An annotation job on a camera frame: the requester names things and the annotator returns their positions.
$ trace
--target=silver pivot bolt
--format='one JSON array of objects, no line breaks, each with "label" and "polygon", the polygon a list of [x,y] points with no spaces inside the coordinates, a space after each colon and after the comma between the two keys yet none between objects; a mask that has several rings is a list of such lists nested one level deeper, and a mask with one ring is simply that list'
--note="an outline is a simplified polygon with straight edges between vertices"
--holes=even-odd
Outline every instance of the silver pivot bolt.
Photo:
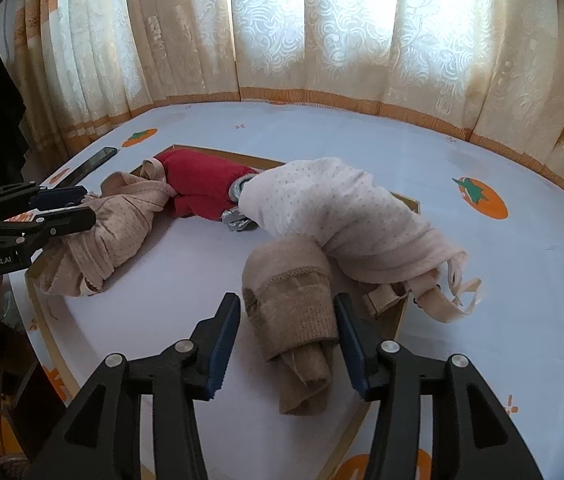
[{"label": "silver pivot bolt", "polygon": [[115,368],[122,364],[122,356],[120,354],[111,354],[104,359],[104,364],[109,368]]},{"label": "silver pivot bolt", "polygon": [[456,354],[451,357],[451,362],[458,368],[466,368],[469,365],[469,359],[462,354]]},{"label": "silver pivot bolt", "polygon": [[180,352],[181,354],[191,352],[194,346],[195,345],[193,344],[193,341],[191,341],[190,339],[180,339],[177,343],[175,343],[176,351]]},{"label": "silver pivot bolt", "polygon": [[400,345],[395,341],[382,341],[380,348],[387,354],[395,354],[400,350]]}]

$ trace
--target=red cloth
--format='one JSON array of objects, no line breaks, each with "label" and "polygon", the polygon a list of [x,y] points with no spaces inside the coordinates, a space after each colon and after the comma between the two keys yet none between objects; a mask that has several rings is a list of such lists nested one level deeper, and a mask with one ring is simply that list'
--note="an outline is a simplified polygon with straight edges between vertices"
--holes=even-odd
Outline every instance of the red cloth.
[{"label": "red cloth", "polygon": [[255,173],[251,168],[225,158],[173,149],[156,157],[166,170],[166,180],[178,193],[173,199],[175,216],[191,214],[219,220],[222,212],[235,206],[229,188],[241,176]]}]

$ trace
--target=table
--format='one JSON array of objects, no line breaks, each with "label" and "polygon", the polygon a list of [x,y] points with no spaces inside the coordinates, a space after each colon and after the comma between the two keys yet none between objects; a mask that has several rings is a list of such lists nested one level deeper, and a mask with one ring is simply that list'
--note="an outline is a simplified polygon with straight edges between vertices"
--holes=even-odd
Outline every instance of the table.
[{"label": "table", "polygon": [[[122,148],[131,134],[150,128],[157,132]],[[111,172],[131,171],[171,144],[282,161],[338,156],[372,172],[376,184],[419,200],[422,214],[468,251],[465,275],[480,276],[486,296],[471,317],[449,325],[410,305],[399,341],[435,358],[467,354],[507,408],[544,477],[564,480],[562,190],[506,158],[417,126],[263,103],[150,110],[94,142],[59,171],[77,167],[104,146],[120,148],[81,183],[98,192]],[[502,212],[473,208],[463,198],[463,184],[494,190],[507,217],[490,218],[483,212]],[[494,196],[488,196],[494,203]],[[138,358],[161,351],[209,316],[225,291],[239,292],[246,257],[268,235],[262,230],[239,234],[238,243],[236,235],[200,218],[158,218],[140,253],[116,271],[103,294],[51,298],[45,321],[77,383],[110,352]],[[23,319],[30,320],[24,273],[13,273],[11,283]],[[32,328],[28,334],[44,364],[48,355]],[[336,356],[327,412],[315,418],[278,415],[273,371],[262,363],[243,320],[224,387],[213,402],[196,408],[210,479],[315,479],[355,403],[339,352]],[[142,436],[142,460],[150,466],[149,416],[143,417]]]}]

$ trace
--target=smartphone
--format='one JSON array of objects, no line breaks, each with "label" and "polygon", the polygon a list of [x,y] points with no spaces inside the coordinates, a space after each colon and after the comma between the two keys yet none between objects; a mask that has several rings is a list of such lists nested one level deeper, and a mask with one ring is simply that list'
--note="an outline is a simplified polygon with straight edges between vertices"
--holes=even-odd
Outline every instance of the smartphone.
[{"label": "smartphone", "polygon": [[102,148],[89,160],[80,164],[71,173],[64,177],[56,184],[57,187],[75,186],[79,181],[85,178],[89,173],[97,170],[102,164],[109,160],[118,152],[117,148]]}]

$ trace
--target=white lace curtain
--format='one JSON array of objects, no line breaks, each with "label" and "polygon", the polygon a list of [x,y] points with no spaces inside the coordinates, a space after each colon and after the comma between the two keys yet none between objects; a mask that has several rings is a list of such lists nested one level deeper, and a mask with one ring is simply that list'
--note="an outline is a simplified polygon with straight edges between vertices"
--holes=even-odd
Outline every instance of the white lace curtain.
[{"label": "white lace curtain", "polygon": [[19,0],[19,7],[17,76],[50,170],[151,107],[268,100],[418,124],[564,188],[564,0]]}]

